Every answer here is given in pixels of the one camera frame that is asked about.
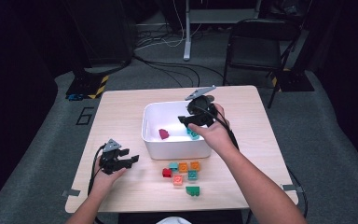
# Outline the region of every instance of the orange block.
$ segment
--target orange block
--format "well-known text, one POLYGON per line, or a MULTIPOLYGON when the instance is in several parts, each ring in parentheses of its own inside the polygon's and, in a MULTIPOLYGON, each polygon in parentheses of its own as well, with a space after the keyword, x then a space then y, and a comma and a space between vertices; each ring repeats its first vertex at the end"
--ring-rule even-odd
POLYGON ((199 161, 192 161, 190 163, 190 170, 199 171, 200 170, 200 162, 199 161))
POLYGON ((179 173, 187 173, 187 162, 179 162, 179 173))

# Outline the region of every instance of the human hand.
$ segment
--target human hand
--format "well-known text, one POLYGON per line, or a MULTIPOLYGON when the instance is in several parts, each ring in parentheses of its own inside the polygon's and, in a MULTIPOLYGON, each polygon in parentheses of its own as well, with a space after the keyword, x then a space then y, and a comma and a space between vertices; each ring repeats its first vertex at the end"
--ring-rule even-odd
POLYGON ((90 194, 98 194, 100 196, 105 196, 112 188, 112 185, 115 183, 115 181, 118 180, 126 172, 126 168, 122 168, 112 173, 111 175, 107 175, 100 169, 100 158, 101 157, 98 157, 97 162, 95 162, 95 177, 90 194))
MULTIPOLYGON (((214 106, 218 111, 217 117, 229 125, 228 120, 224 118, 224 108, 219 104, 214 104, 214 106)), ((203 128, 193 123, 188 124, 188 128, 191 129, 191 131, 201 135, 205 139, 205 142, 208 144, 208 146, 215 150, 217 153, 224 150, 225 148, 234 146, 228 135, 227 129, 219 121, 216 121, 209 128, 203 128)))

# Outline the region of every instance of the table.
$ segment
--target table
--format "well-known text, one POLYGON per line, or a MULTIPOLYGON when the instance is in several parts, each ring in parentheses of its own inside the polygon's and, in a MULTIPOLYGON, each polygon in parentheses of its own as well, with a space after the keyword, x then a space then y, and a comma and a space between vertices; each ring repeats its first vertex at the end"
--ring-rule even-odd
MULTIPOLYGON (((65 209, 74 213, 87 198, 90 170, 96 150, 109 138, 123 148, 128 157, 140 155, 139 161, 127 170, 114 185, 100 207, 100 212, 158 212, 211 209, 244 209, 248 203, 221 158, 212 151, 200 162, 200 196, 186 194, 186 184, 175 187, 162 169, 170 161, 150 159, 141 137, 142 119, 147 105, 156 102, 183 101, 194 88, 107 91, 103 94, 93 121, 88 141, 80 160, 72 189, 78 196, 69 196, 65 209)), ((241 152, 278 185, 291 185, 282 153, 271 129, 257 89, 253 86, 217 87, 209 92, 215 102, 225 108, 226 117, 236 135, 241 152)), ((294 191, 286 192, 298 203, 294 191)))
POLYGON ((189 0, 186 0, 186 44, 183 59, 190 60, 190 23, 236 23, 257 18, 260 5, 261 0, 257 0, 255 9, 190 9, 189 0))

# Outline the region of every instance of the toy block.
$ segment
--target toy block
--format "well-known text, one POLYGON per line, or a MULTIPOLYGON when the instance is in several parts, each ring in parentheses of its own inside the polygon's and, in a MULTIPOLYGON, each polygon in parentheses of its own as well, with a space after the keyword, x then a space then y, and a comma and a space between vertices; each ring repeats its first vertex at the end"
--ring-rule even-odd
POLYGON ((178 171, 178 163, 177 162, 170 162, 168 166, 173 172, 178 171))
POLYGON ((191 196, 200 196, 200 187, 186 187, 186 193, 191 196))
POLYGON ((160 129, 160 130, 158 130, 158 132, 159 132, 159 136, 161 137, 162 140, 164 140, 170 136, 168 134, 167 130, 160 129))
POLYGON ((187 173, 187 162, 179 162, 179 173, 187 173))
POLYGON ((181 175, 174 175, 172 177, 172 183, 175 185, 175 186, 179 186, 179 185, 182 185, 183 184, 183 177, 181 175))
POLYGON ((172 170, 164 168, 162 169, 162 176, 163 177, 171 177, 172 176, 172 170))
POLYGON ((199 171, 200 170, 200 162, 199 161, 192 161, 190 163, 190 170, 199 171))
POLYGON ((190 170, 187 172, 188 180, 197 180, 199 178, 196 170, 190 170))
POLYGON ((200 138, 200 136, 197 133, 191 132, 190 137, 192 140, 197 140, 200 138))

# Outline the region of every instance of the white plastic bin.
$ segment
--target white plastic bin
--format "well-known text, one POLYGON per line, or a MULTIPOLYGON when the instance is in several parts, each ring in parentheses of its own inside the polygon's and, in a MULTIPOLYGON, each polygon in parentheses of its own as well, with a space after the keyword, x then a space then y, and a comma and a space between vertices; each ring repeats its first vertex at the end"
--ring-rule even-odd
POLYGON ((154 160, 182 160, 205 158, 211 155, 211 148, 200 136, 192 140, 178 116, 189 116, 186 107, 189 101, 164 102, 147 105, 142 123, 142 138, 154 160), (160 129, 170 135, 161 139, 160 129))

